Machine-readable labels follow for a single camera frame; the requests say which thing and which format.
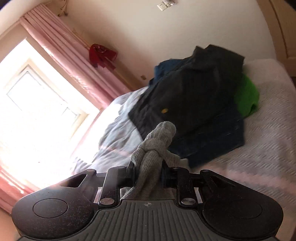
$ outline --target green cloth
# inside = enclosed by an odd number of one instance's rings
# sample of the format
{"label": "green cloth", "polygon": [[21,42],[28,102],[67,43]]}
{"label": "green cloth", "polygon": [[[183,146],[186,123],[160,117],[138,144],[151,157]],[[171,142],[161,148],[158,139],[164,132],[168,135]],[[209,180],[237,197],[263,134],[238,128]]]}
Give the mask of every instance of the green cloth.
{"label": "green cloth", "polygon": [[243,117],[247,117],[258,110],[259,91],[245,74],[243,74],[242,84],[235,93],[234,102]]}

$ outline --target wall outlet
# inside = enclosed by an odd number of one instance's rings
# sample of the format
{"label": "wall outlet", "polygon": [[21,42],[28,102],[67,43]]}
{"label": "wall outlet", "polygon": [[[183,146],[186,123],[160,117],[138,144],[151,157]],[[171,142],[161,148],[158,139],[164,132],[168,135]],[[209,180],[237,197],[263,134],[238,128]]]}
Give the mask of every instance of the wall outlet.
{"label": "wall outlet", "polygon": [[165,10],[166,8],[168,8],[168,7],[165,5],[164,2],[159,3],[157,6],[158,6],[158,8],[159,8],[161,11]]}
{"label": "wall outlet", "polygon": [[170,7],[170,6],[173,6],[175,2],[174,2],[173,0],[163,0],[163,3],[164,3],[167,7]]}

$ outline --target black plastic device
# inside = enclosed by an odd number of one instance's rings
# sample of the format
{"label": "black plastic device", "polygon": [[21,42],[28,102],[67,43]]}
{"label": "black plastic device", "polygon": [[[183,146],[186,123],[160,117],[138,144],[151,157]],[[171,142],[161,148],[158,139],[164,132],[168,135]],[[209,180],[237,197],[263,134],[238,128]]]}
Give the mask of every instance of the black plastic device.
{"label": "black plastic device", "polygon": [[23,197],[12,210],[19,241],[275,240],[283,220],[272,198],[210,170],[193,174],[165,161],[162,185],[176,189],[176,201],[120,200],[120,188],[133,187],[135,176],[132,162],[107,173],[88,169]]}

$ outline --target ribbed grip surface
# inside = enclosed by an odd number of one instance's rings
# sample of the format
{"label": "ribbed grip surface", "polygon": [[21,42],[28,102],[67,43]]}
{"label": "ribbed grip surface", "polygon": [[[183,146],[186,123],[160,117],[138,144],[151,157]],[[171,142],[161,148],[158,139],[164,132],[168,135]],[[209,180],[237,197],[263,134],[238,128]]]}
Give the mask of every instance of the ribbed grip surface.
{"label": "ribbed grip surface", "polygon": [[[226,241],[209,230],[193,210],[178,208],[172,200],[123,200],[100,210],[79,233],[61,241]],[[22,237],[19,241],[32,241]]]}

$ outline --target ceiling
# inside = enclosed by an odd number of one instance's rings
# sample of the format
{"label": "ceiling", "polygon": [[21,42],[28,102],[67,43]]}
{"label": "ceiling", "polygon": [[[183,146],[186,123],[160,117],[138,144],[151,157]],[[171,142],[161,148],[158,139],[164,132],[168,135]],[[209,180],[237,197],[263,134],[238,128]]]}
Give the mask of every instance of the ceiling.
{"label": "ceiling", "polygon": [[2,9],[10,0],[0,0],[0,9]]}
{"label": "ceiling", "polygon": [[11,0],[0,10],[0,35],[33,7],[48,0]]}

